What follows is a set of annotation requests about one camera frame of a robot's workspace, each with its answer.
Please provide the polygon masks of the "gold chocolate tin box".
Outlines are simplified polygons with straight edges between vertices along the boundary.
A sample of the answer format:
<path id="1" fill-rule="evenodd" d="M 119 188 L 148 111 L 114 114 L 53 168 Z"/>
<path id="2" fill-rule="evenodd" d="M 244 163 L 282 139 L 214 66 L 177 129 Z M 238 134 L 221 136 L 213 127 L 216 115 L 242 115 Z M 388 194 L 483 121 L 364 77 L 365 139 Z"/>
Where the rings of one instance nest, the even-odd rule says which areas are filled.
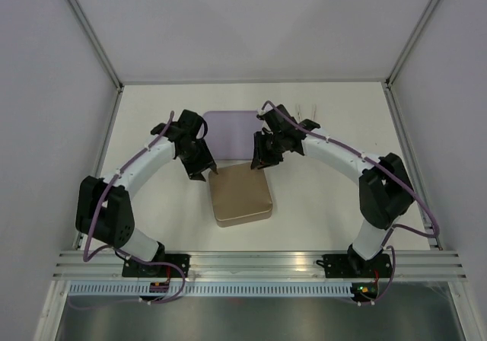
<path id="1" fill-rule="evenodd" d="M 271 217 L 273 204 L 257 206 L 222 206 L 214 208 L 216 224 L 220 228 L 244 225 Z"/>

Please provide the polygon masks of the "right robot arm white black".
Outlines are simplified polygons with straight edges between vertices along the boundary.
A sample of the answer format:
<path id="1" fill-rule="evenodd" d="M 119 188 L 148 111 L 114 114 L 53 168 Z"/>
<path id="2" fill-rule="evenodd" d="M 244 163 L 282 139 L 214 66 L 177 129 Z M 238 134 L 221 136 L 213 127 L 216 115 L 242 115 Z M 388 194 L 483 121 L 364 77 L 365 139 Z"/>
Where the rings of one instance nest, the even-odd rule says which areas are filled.
<path id="1" fill-rule="evenodd" d="M 259 111 L 256 118 L 265 125 L 253 134 L 253 170 L 277 166 L 286 152 L 296 152 L 323 162 L 358 186 L 363 222 L 347 249 L 347 266 L 353 276 L 367 275 L 396 220 L 414 203 L 402 159 L 394 153 L 377 156 L 359 151 L 334 139 L 313 120 L 297 122 L 281 104 Z"/>

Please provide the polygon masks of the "metal tongs white tips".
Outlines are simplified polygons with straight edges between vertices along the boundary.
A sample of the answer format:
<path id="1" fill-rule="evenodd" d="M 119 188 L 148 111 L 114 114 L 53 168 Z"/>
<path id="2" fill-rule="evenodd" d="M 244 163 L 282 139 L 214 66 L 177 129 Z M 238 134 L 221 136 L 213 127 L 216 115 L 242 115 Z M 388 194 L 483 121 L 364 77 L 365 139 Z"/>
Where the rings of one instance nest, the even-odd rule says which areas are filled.
<path id="1" fill-rule="evenodd" d="M 304 120 L 317 122 L 316 104 L 295 104 L 296 120 L 300 123 Z"/>

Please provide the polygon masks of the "gold tin lid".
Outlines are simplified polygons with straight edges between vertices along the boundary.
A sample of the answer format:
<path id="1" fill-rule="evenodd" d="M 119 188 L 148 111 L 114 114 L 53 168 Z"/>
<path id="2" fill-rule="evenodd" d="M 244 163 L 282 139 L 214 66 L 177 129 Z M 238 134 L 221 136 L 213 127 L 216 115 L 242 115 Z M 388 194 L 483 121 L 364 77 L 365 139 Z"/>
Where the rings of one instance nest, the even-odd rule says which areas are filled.
<path id="1" fill-rule="evenodd" d="M 273 204 L 265 172 L 251 170 L 249 162 L 211 172 L 208 183 L 213 214 L 215 207 Z"/>

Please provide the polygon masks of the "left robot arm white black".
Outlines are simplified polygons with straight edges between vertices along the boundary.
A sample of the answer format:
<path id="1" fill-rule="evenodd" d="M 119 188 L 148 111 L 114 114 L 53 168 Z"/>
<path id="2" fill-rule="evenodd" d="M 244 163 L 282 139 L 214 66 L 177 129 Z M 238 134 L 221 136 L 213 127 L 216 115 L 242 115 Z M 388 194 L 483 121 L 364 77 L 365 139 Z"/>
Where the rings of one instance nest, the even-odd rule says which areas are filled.
<path id="1" fill-rule="evenodd" d="M 190 180 L 203 181 L 217 164 L 205 142 L 208 125 L 198 113 L 184 110 L 151 130 L 152 140 L 122 167 L 105 177 L 85 177 L 80 185 L 76 229 L 103 243 L 124 259 L 124 276 L 155 278 L 177 273 L 165 247 L 137 229 L 132 210 L 136 193 L 165 164 L 180 160 Z"/>

